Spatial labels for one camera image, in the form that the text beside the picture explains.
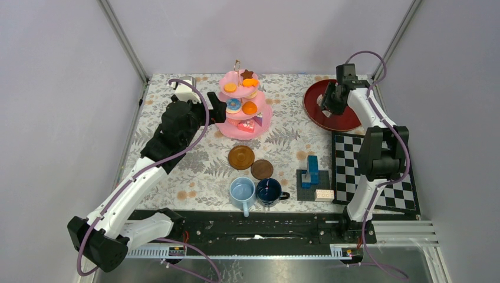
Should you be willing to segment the blue building block tower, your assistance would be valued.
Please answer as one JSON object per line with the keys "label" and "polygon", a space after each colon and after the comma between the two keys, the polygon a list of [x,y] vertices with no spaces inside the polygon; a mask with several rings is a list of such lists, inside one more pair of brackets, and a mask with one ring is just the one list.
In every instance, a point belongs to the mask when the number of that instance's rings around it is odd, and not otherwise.
{"label": "blue building block tower", "polygon": [[301,173],[301,187],[309,189],[319,184],[318,158],[315,155],[307,156],[307,169]]}

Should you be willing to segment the orange yellow fish pastry toy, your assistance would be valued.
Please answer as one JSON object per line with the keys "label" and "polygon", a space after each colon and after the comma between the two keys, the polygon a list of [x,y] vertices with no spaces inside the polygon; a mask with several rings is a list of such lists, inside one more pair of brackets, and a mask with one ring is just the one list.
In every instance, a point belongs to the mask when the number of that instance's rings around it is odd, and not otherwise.
{"label": "orange yellow fish pastry toy", "polygon": [[246,88],[257,87],[259,85],[259,80],[254,78],[246,78],[242,81],[242,86]]}

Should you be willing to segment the light blue mug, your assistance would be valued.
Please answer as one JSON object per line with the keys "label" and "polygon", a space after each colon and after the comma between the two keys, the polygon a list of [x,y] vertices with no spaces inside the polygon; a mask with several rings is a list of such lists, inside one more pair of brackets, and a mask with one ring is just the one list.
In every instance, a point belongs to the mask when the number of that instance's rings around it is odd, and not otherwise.
{"label": "light blue mug", "polygon": [[231,204],[243,211],[244,217],[249,216],[249,210],[256,203],[256,187],[254,182],[247,177],[238,177],[229,187]]}

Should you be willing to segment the light brown wooden coaster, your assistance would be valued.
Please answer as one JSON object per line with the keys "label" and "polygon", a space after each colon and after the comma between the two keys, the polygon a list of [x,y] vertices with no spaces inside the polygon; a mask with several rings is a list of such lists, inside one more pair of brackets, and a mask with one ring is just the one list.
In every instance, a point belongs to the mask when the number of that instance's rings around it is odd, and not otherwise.
{"label": "light brown wooden coaster", "polygon": [[244,145],[235,146],[228,154],[228,162],[236,170],[250,168],[254,160],[254,151],[250,147]]}

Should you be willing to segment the pink three-tier cake stand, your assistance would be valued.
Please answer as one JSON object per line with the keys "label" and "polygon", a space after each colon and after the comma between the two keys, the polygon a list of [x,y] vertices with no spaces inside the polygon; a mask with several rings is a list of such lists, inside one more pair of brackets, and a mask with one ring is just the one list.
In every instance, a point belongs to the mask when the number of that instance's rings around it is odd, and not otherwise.
{"label": "pink three-tier cake stand", "polygon": [[261,90],[261,80],[253,71],[241,68],[236,60],[233,70],[219,80],[218,98],[226,103],[226,120],[219,131],[230,139],[252,140],[269,130],[272,108]]}

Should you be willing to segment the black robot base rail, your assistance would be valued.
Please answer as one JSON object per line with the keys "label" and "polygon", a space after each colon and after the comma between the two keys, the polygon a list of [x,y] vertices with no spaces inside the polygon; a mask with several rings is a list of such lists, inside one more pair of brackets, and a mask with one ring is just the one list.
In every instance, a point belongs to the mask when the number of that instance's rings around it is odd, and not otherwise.
{"label": "black robot base rail", "polygon": [[340,213],[159,211],[173,220],[170,239],[209,256],[327,256],[334,245],[376,243],[371,223],[349,224]]}

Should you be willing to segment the yellow round cake toy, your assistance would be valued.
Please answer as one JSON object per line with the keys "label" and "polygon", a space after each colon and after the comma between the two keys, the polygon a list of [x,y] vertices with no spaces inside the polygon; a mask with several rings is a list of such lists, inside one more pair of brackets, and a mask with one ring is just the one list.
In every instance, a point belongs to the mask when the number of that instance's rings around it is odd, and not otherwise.
{"label": "yellow round cake toy", "polygon": [[252,99],[254,99],[258,95],[258,93],[259,93],[259,90],[256,90],[253,93],[251,93],[250,95],[244,97],[244,99],[252,100]]}

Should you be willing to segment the pink purple cake slice toy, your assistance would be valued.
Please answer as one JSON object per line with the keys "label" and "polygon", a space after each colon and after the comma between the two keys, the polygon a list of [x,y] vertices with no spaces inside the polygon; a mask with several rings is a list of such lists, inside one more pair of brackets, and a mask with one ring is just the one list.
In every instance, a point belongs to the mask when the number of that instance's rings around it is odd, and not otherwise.
{"label": "pink purple cake slice toy", "polygon": [[258,113],[257,115],[253,116],[253,121],[259,125],[259,127],[262,127],[264,119],[263,119],[263,113]]}

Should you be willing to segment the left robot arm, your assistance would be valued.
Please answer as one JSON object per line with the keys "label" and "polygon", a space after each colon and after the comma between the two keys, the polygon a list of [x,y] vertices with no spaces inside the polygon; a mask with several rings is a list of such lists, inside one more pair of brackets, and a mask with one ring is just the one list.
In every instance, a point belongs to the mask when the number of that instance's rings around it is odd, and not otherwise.
{"label": "left robot arm", "polygon": [[97,269],[110,272],[128,252],[170,234],[178,216],[168,209],[131,225],[126,221],[149,191],[201,140],[198,130],[225,122],[226,103],[214,92],[207,95],[212,108],[173,96],[129,175],[97,209],[85,218],[75,216],[69,221],[67,229],[78,251],[78,266],[86,258]]}

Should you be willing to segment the aluminium frame post right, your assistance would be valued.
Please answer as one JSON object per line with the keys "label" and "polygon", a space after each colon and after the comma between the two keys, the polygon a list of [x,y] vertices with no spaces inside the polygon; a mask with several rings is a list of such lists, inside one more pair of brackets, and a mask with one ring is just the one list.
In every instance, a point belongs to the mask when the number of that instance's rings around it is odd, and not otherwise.
{"label": "aluminium frame post right", "polygon": [[386,64],[389,63],[396,48],[398,47],[400,41],[402,40],[404,34],[406,33],[406,30],[408,29],[409,25],[413,21],[413,18],[416,16],[417,12],[419,11],[422,3],[424,3],[423,0],[412,0],[411,4],[409,6],[409,9],[406,11],[401,23],[399,24],[393,38],[390,41],[389,46],[387,47],[385,53],[382,56],[382,58]]}

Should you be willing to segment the brown star cookie toy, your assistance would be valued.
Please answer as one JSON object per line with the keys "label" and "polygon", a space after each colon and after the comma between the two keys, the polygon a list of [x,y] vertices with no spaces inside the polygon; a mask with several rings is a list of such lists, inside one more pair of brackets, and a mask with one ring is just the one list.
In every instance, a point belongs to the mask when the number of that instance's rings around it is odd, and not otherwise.
{"label": "brown star cookie toy", "polygon": [[246,79],[252,79],[253,74],[254,74],[253,71],[245,69],[242,73],[240,73],[240,76],[242,77],[243,80],[246,80]]}

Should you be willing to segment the orange round cookie toy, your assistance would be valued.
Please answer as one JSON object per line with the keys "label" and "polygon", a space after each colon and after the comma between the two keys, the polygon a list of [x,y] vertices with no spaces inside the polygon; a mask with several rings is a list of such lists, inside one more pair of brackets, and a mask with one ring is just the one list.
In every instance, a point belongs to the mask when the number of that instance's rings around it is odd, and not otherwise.
{"label": "orange round cookie toy", "polygon": [[235,83],[226,83],[223,89],[226,93],[234,93],[238,89],[238,85]]}

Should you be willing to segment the dark brown wooden coaster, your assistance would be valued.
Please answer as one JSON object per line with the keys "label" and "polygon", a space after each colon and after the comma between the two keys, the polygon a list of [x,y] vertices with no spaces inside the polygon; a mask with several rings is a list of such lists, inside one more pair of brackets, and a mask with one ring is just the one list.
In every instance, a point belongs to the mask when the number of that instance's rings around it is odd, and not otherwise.
{"label": "dark brown wooden coaster", "polygon": [[258,180],[268,179],[272,176],[274,167],[268,160],[259,159],[251,166],[251,174]]}

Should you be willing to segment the blue frosted donut toy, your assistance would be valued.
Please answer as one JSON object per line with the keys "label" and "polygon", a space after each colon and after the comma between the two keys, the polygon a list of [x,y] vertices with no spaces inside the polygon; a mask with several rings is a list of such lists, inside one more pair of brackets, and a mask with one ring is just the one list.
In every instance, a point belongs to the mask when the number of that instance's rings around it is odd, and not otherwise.
{"label": "blue frosted donut toy", "polygon": [[229,114],[236,114],[241,111],[242,102],[238,98],[230,98],[226,101],[226,112]]}

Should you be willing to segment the orange tart toy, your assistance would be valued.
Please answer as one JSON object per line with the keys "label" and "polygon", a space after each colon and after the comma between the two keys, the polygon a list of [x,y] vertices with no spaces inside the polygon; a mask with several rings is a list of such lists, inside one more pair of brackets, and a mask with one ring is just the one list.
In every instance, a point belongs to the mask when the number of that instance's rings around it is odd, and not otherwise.
{"label": "orange tart toy", "polygon": [[255,103],[253,103],[251,101],[247,101],[242,105],[241,110],[246,115],[252,115],[258,111],[258,107]]}

